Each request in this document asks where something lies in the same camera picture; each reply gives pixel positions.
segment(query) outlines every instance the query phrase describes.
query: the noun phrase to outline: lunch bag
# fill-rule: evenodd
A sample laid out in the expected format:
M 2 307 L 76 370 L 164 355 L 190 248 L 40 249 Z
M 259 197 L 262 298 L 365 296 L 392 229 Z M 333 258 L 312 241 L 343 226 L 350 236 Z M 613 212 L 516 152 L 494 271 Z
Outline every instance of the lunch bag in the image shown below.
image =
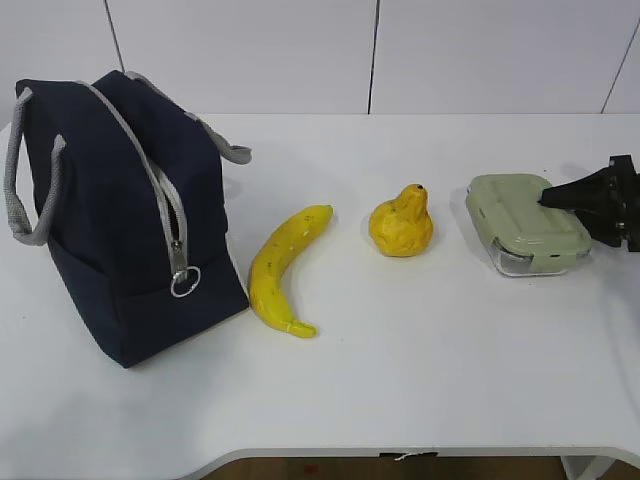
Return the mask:
M 21 80 L 5 165 L 14 237 L 47 243 L 100 348 L 130 367 L 246 309 L 227 251 L 232 147 L 144 77 Z M 24 135 L 38 223 L 16 194 Z

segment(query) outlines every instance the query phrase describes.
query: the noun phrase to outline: food container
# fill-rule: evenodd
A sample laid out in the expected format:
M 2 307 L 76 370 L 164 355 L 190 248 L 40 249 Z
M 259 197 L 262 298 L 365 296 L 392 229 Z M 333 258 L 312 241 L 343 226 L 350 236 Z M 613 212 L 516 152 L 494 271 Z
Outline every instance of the food container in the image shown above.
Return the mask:
M 493 264 L 510 277 L 559 275 L 591 249 L 591 236 L 571 212 L 538 203 L 544 178 L 482 175 L 471 182 L 467 209 Z

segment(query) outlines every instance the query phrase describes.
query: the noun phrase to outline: yellow banana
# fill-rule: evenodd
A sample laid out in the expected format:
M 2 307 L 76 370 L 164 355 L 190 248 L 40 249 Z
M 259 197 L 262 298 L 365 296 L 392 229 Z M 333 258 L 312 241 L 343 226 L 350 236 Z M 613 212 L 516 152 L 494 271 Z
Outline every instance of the yellow banana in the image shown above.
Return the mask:
M 251 267 L 249 297 L 258 316 L 276 330 L 311 338 L 318 329 L 299 321 L 280 288 L 280 278 L 295 258 L 327 228 L 330 205 L 313 205 L 296 213 L 273 232 Z

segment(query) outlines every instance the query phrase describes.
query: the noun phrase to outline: gray zipper trim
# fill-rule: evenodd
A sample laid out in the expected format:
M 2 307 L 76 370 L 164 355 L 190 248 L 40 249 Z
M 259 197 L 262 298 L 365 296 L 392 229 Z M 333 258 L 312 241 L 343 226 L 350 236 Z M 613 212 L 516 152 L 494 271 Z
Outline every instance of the gray zipper trim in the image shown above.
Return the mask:
M 122 118 L 122 115 L 120 115 L 118 110 L 116 110 L 102 92 L 87 83 L 76 83 L 91 90 L 91 92 L 107 107 L 122 130 L 124 130 L 127 137 L 129 137 L 129 140 L 131 140 L 136 152 L 140 156 L 140 162 L 147 173 L 147 177 L 149 178 L 149 182 L 153 188 L 153 193 L 156 197 L 158 211 L 160 212 L 160 222 L 162 223 L 162 230 L 164 231 L 165 243 L 167 245 L 167 254 L 169 256 L 169 264 L 171 265 L 171 291 L 174 296 L 178 296 L 174 293 L 174 284 L 184 281 L 187 278 L 187 271 L 192 268 L 189 267 L 187 249 L 187 217 L 184 212 L 182 200 L 180 199 L 180 194 L 162 169 L 147 157 L 142 145 L 140 145 L 140 142 L 133 133 L 133 130 L 131 130 L 131 127 L 129 127 L 124 118 Z M 171 208 L 176 218 L 178 226 L 177 238 L 173 236 L 171 229 L 171 215 L 169 208 Z M 196 284 L 192 285 L 188 290 L 188 293 L 191 293 L 195 289 Z

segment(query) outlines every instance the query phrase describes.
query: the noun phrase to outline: bag handle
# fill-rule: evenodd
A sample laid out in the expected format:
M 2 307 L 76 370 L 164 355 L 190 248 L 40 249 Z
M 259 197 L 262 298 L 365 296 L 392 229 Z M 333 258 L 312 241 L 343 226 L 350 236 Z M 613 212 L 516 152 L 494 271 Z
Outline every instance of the bag handle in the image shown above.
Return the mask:
M 7 216 L 9 228 L 13 232 L 13 237 L 25 245 L 44 245 L 49 238 L 49 231 L 53 223 L 56 206 L 60 199 L 62 188 L 62 171 L 60 157 L 66 147 L 62 135 L 56 135 L 51 150 L 51 184 L 49 193 L 40 212 L 38 223 L 35 228 L 31 228 L 31 222 L 27 216 L 24 204 L 18 197 L 16 191 L 16 177 L 18 174 L 18 159 L 20 156 L 20 144 L 22 143 L 22 131 L 24 123 L 24 112 L 27 102 L 33 97 L 33 91 L 26 87 L 16 102 L 13 111 L 13 122 L 11 123 L 11 133 L 9 134 L 9 146 L 7 148 L 7 162 L 4 169 L 4 198 L 7 204 Z
M 149 87 L 151 90 L 156 92 L 158 95 L 160 95 L 161 97 L 173 103 L 173 100 L 171 100 L 167 95 L 165 95 L 165 93 L 162 90 L 160 90 L 153 83 L 151 83 L 151 80 L 149 80 L 147 77 L 132 71 L 125 72 L 125 75 L 131 80 L 135 80 L 140 83 L 143 83 L 144 85 Z M 211 141 L 218 148 L 220 155 L 222 155 L 224 158 L 229 160 L 231 163 L 235 163 L 238 165 L 246 165 L 251 161 L 251 149 L 249 147 L 243 147 L 241 145 L 230 145 L 229 142 L 227 142 L 227 140 L 222 135 L 215 132 L 206 122 L 200 119 L 197 115 L 191 112 L 184 112 L 184 114 L 190 119 L 192 119 L 193 121 L 200 123 L 200 125 L 204 127 L 204 130 L 207 132 L 207 134 L 211 138 Z

